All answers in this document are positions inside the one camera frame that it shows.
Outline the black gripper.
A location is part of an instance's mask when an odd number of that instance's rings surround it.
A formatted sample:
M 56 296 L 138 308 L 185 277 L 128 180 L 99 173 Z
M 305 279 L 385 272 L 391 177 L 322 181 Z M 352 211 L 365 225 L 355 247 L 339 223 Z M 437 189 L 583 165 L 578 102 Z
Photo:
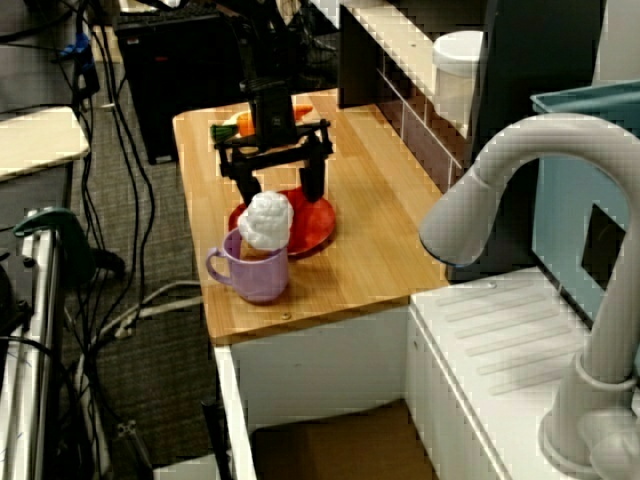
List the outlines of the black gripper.
M 286 88 L 274 87 L 254 92 L 248 111 L 215 126 L 220 172 L 235 181 L 245 205 L 262 192 L 254 171 L 299 161 L 304 198 L 315 203 L 324 195 L 330 122 L 303 123 L 298 111 Z

